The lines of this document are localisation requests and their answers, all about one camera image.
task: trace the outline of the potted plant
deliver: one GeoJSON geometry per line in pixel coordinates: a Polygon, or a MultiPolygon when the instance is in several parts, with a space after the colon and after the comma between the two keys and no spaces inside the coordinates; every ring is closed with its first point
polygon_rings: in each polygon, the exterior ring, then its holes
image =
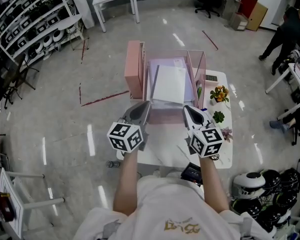
{"type": "Polygon", "coordinates": [[[214,112],[212,118],[218,124],[218,123],[222,123],[225,120],[225,115],[220,111],[216,111],[214,112]]]}
{"type": "Polygon", "coordinates": [[[230,142],[230,139],[233,139],[232,129],[229,129],[229,127],[221,129],[221,132],[225,141],[230,142]]]}
{"type": "Polygon", "coordinates": [[[217,86],[214,90],[210,91],[210,99],[212,104],[219,102],[229,102],[229,90],[224,86],[217,86]]]}

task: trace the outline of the succulent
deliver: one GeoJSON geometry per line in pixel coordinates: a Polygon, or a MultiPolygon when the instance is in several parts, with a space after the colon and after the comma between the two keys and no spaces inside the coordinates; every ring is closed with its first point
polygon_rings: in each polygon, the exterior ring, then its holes
{"type": "Polygon", "coordinates": [[[220,111],[216,111],[213,114],[213,119],[216,123],[222,123],[225,120],[225,115],[220,111]]]}
{"type": "Polygon", "coordinates": [[[224,86],[217,86],[214,90],[210,91],[210,99],[215,99],[217,102],[229,102],[229,90],[224,86]]]}

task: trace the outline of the white desk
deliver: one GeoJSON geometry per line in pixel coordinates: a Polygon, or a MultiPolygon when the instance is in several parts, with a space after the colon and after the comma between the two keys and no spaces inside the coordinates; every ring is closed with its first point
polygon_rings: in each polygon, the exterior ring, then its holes
{"type": "MultiPolygon", "coordinates": [[[[296,65],[294,63],[290,63],[287,70],[284,71],[283,74],[268,89],[265,90],[265,93],[268,94],[282,79],[284,79],[287,76],[287,74],[289,72],[291,72],[291,74],[293,75],[293,77],[297,81],[297,83],[299,85],[299,89],[300,89],[300,69],[299,69],[298,65],[296,65]]],[[[293,113],[294,111],[296,111],[298,108],[300,108],[300,103],[295,105],[294,107],[290,108],[287,112],[279,115],[277,117],[277,119],[281,120],[282,118],[284,118],[287,115],[289,115],[289,114],[293,113]]]]}
{"type": "MultiPolygon", "coordinates": [[[[206,74],[214,74],[219,79],[219,84],[228,88],[227,77],[225,73],[218,71],[206,70],[206,74]]],[[[148,94],[150,93],[150,83],[148,82],[148,94]]],[[[207,108],[211,115],[215,111],[221,111],[224,114],[224,121],[218,123],[220,128],[229,127],[232,129],[231,104],[227,102],[211,105],[210,91],[215,89],[215,85],[205,84],[203,107],[207,108]]],[[[184,123],[180,124],[147,124],[145,128],[149,134],[144,151],[138,152],[138,163],[185,168],[189,162],[200,166],[199,156],[197,154],[190,155],[185,139],[188,137],[187,128],[184,123]]],[[[222,144],[219,160],[214,161],[217,169],[228,169],[232,166],[233,160],[233,140],[225,141],[222,144]]],[[[123,160],[120,151],[117,151],[116,157],[123,160]]]]}
{"type": "MultiPolygon", "coordinates": [[[[24,226],[24,217],[25,217],[25,211],[30,210],[30,209],[36,209],[40,207],[45,207],[45,206],[52,206],[56,205],[59,203],[63,203],[65,201],[64,198],[55,198],[55,199],[50,199],[47,201],[41,201],[41,202],[32,202],[32,203],[24,203],[17,193],[15,186],[13,185],[10,177],[25,177],[25,178],[44,178],[43,174],[39,175],[33,175],[33,174],[24,174],[24,173],[19,173],[19,172],[11,172],[11,171],[5,171],[4,168],[1,169],[1,175],[0,175],[0,192],[3,193],[9,193],[10,194],[10,202],[14,211],[14,220],[10,221],[9,224],[12,227],[13,231],[17,234],[17,236],[20,239],[23,239],[25,235],[29,235],[35,232],[39,232],[42,230],[45,230],[47,228],[52,227],[52,224],[38,227],[36,229],[31,229],[24,231],[23,226],[24,226]]],[[[26,196],[29,196],[28,193],[25,191],[23,192],[26,196]]]]}
{"type": "MultiPolygon", "coordinates": [[[[93,0],[93,2],[92,2],[92,5],[95,9],[95,13],[98,17],[98,20],[100,22],[100,25],[101,25],[101,28],[102,28],[103,32],[106,32],[106,27],[104,25],[104,23],[106,21],[105,21],[104,15],[102,14],[100,4],[110,2],[110,1],[113,1],[113,0],[93,0]]],[[[136,21],[136,23],[139,23],[140,20],[139,20],[139,11],[138,11],[137,0],[130,0],[130,2],[131,2],[132,14],[133,15],[135,14],[135,21],[136,21]]]]}

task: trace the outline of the gold print on shirt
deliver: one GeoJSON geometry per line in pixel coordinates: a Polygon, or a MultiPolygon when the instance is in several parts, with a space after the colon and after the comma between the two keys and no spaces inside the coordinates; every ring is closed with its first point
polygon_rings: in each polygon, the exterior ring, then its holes
{"type": "Polygon", "coordinates": [[[168,219],[165,221],[164,231],[180,229],[186,234],[198,234],[199,224],[191,224],[190,221],[192,221],[192,217],[180,222],[168,219]]]}

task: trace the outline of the red marking on floor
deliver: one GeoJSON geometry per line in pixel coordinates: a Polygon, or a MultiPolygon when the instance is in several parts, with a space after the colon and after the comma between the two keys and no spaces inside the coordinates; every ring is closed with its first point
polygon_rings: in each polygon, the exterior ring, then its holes
{"type": "Polygon", "coordinates": [[[219,48],[216,46],[216,44],[214,43],[214,41],[211,40],[211,38],[206,34],[206,32],[204,30],[202,30],[202,32],[205,34],[205,36],[210,40],[210,42],[215,46],[216,50],[218,51],[219,48]]]}
{"type": "Polygon", "coordinates": [[[129,91],[126,90],[126,91],[124,91],[124,92],[120,92],[120,93],[117,93],[117,94],[113,94],[113,95],[110,95],[110,96],[108,96],[108,97],[100,98],[100,99],[97,99],[97,100],[95,100],[95,101],[88,102],[88,103],[82,105],[81,107],[84,107],[84,106],[87,106],[87,105],[90,105],[90,104],[93,104],[93,103],[101,102],[101,101],[104,101],[104,100],[107,100],[107,99],[116,97],[116,96],[121,95],[121,94],[126,94],[126,93],[128,93],[128,92],[129,92],[129,91]]]}
{"type": "Polygon", "coordinates": [[[80,86],[79,86],[79,97],[80,97],[80,105],[81,105],[81,83],[80,83],[80,86]]]}
{"type": "Polygon", "coordinates": [[[82,48],[82,55],[81,55],[81,64],[82,64],[82,61],[84,60],[85,45],[86,45],[86,39],[83,40],[83,48],[82,48]]]}

